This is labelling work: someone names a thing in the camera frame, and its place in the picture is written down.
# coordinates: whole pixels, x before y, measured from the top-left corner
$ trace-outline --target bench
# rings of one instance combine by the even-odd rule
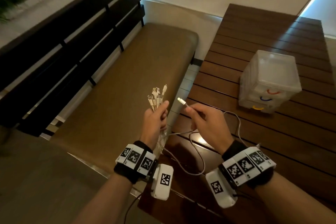
[[[147,95],[167,84],[164,100],[173,103],[198,42],[185,29],[144,25],[144,15],[140,0],[75,0],[0,49],[0,91],[13,88],[0,99],[0,125],[38,137],[89,82],[93,89],[51,142],[113,172],[125,145],[140,136]]]

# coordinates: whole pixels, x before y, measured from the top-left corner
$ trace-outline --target baseboard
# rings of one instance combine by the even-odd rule
[[[202,63],[203,63],[203,60],[201,59],[195,59],[195,58],[192,59],[192,65],[196,65],[200,67]]]

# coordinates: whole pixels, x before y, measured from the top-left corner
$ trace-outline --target hand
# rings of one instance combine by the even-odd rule
[[[232,135],[221,110],[200,103],[185,108],[191,117],[191,129],[198,129],[203,139],[221,155],[233,142]]]
[[[159,138],[160,131],[167,129],[167,114],[169,101],[163,102],[155,112],[147,109],[143,116],[142,132],[140,141],[145,143],[149,148],[154,150]]]

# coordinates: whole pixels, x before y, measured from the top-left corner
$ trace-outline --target wristband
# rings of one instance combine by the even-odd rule
[[[246,183],[254,189],[268,183],[276,164],[257,147],[247,148],[235,140],[222,155],[224,163],[219,165],[221,173],[232,188]]]
[[[146,178],[154,160],[153,151],[145,143],[135,141],[128,144],[116,159],[114,171],[136,184],[140,178]]]

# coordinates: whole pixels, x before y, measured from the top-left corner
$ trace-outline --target drawer handle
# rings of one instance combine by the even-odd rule
[[[255,105],[252,108],[255,109],[255,110],[263,110],[264,109],[263,107],[257,108],[257,107],[255,107]]]
[[[261,101],[271,101],[272,99],[270,98],[270,99],[263,99],[263,97],[260,97],[260,100]]]
[[[272,92],[270,92],[270,90],[267,90],[267,93],[270,94],[270,95],[276,95],[276,94],[279,94],[279,93],[281,93],[281,92],[280,92],[280,91],[277,91],[277,92],[272,93]]]

